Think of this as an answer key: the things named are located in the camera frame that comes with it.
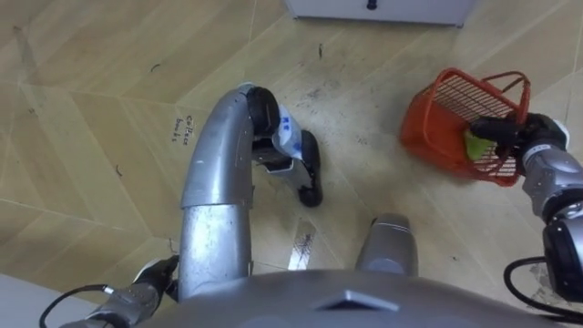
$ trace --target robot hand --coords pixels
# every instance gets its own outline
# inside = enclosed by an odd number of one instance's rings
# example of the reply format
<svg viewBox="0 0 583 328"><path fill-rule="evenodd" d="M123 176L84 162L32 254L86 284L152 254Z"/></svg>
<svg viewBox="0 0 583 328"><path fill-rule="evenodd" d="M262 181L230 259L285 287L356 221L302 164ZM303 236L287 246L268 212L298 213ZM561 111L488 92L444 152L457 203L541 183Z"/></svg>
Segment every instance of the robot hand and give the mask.
<svg viewBox="0 0 583 328"><path fill-rule="evenodd" d="M158 309L164 292L172 284L172 273L179 263L179 256L147 264L128 287L104 289L110 294L109 299L96 308L84 320L67 323L62 328L128 328L141 323ZM53 302L50 311L64 297Z"/></svg>
<svg viewBox="0 0 583 328"><path fill-rule="evenodd" d="M497 143L496 154L507 154L517 160L518 172L526 176L526 161L545 145L566 151L567 129L554 119L542 114L528 114L526 122L518 125L508 118L480 118L472 123L472 133Z"/></svg>

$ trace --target black cable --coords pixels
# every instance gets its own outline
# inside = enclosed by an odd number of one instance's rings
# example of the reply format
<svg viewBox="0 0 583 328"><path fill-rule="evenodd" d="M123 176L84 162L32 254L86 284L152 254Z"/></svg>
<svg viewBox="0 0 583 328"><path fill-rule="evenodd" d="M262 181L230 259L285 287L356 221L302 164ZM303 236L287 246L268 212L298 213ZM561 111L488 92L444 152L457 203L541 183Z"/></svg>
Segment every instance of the black cable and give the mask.
<svg viewBox="0 0 583 328"><path fill-rule="evenodd" d="M545 263L544 256L537 256L532 258L525 258L513 261L512 263L508 264L507 267L504 269L504 284L508 288L508 290L516 297L518 300L522 301L526 305L529 305L535 309L545 311L548 313L553 313L555 315L541 315L544 318L549 320L560 322L560 323L576 323L576 324L583 324L583 313L578 313L575 311L570 311L567 309L559 308L557 306L547 305L542 302L537 302L527 296L525 296L522 292L520 292L512 283L512 272L521 266L529 265L529 264L539 264Z"/></svg>
<svg viewBox="0 0 583 328"><path fill-rule="evenodd" d="M60 302L65 300L65 298L72 296L72 295L75 295L76 293L79 293L79 292L103 292L106 288L107 288L107 285L102 283L102 284L86 285L86 286L75 288L74 290L63 293L61 296L57 297L53 302L51 302L46 307L46 309L43 311L43 313L40 315L40 318L38 319L38 326L40 328L47 328L46 327L46 317L51 313L51 311L53 311L53 309Z"/></svg>

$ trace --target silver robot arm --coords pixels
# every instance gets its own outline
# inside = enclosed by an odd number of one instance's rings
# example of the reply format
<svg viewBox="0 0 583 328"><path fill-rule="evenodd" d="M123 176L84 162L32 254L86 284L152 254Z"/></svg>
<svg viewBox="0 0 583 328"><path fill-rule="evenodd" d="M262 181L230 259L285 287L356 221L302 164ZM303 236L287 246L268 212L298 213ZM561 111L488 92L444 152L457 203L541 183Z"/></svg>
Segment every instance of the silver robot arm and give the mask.
<svg viewBox="0 0 583 328"><path fill-rule="evenodd" d="M551 285L565 300L583 302L583 168L566 151L568 132L561 123L541 114L528 114L521 125L513 121L480 118L470 128L496 141L496 153L517 161L532 211L547 225L544 262Z"/></svg>
<svg viewBox="0 0 583 328"><path fill-rule="evenodd" d="M545 223L543 242L551 285L583 302L583 168L560 145L537 144L523 156L523 190Z"/></svg>
<svg viewBox="0 0 583 328"><path fill-rule="evenodd" d="M251 161L284 178L308 207L322 202L315 137L292 124L266 88L244 84L215 106L200 132L182 196L179 300L251 274ZM282 145L296 134L290 150Z"/></svg>
<svg viewBox="0 0 583 328"><path fill-rule="evenodd" d="M147 264L132 284L113 289L104 287L110 296L85 319L66 323L62 328L128 328L149 319L158 309L162 296L173 285L172 273L179 263L179 256ZM50 310L62 301L66 294L55 300L43 313L40 327L45 328L45 318Z"/></svg>

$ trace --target red basket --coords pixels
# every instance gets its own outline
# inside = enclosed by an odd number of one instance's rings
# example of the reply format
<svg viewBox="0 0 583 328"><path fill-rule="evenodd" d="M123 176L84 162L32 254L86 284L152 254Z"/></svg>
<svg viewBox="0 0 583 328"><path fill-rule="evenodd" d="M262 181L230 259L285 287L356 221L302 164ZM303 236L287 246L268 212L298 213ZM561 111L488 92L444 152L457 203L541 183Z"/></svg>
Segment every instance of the red basket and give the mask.
<svg viewBox="0 0 583 328"><path fill-rule="evenodd" d="M516 79L503 89L488 82L501 77ZM503 96L519 85L519 104ZM414 97L401 126L401 142L416 156L458 177L512 186L518 180L516 161L507 154L499 158L496 145L490 146L481 159L471 160L466 154L464 133L472 121L484 116L506 118L515 113L517 123L524 123L529 99L530 82L520 72L478 80L448 68Z"/></svg>

